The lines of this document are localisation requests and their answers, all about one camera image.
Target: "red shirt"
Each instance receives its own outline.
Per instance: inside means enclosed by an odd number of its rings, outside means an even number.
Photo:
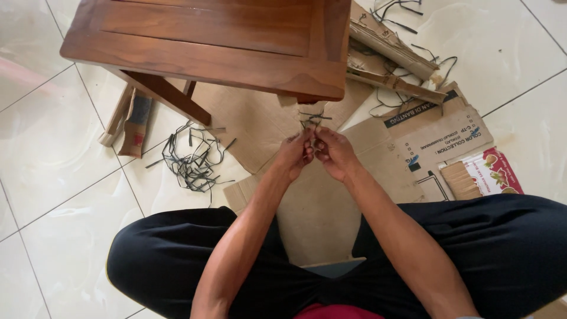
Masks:
[[[375,313],[347,305],[312,304],[302,310],[294,319],[384,319]]]

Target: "white tile floor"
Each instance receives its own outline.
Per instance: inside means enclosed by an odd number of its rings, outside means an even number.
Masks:
[[[145,169],[185,122],[159,103],[142,160],[118,158],[120,140],[114,149],[96,142],[124,83],[59,57],[78,3],[0,3],[0,317],[157,319],[107,282],[112,238],[136,219],[206,207],[209,198],[178,188],[162,164]],[[421,11],[388,13],[418,35],[390,27],[441,58],[458,56],[450,78],[484,115],[523,189],[567,203],[567,3],[424,0]],[[226,178],[248,176],[231,156],[220,169]],[[213,206],[223,204],[218,189]]]

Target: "wooden tabletop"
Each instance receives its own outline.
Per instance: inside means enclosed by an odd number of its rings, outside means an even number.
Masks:
[[[338,101],[349,14],[350,0],[82,0],[61,56]]]

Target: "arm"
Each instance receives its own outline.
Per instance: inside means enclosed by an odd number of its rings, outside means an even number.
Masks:
[[[248,205],[214,248],[193,298],[191,319],[227,318],[230,305],[250,272],[276,209],[289,184],[313,160],[312,128],[280,147]]]
[[[315,155],[343,182],[400,277],[434,319],[476,316],[472,299],[445,251],[404,213],[362,167],[350,142],[318,128]]]

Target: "person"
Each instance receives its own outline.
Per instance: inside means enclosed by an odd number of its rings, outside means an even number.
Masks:
[[[334,279],[291,265],[273,222],[314,158],[363,215],[353,255],[367,259]],[[171,319],[521,318],[565,294],[566,229],[565,205],[528,195],[396,205],[346,137],[309,127],[282,142],[238,217],[220,207],[138,220],[116,235],[107,275]]]

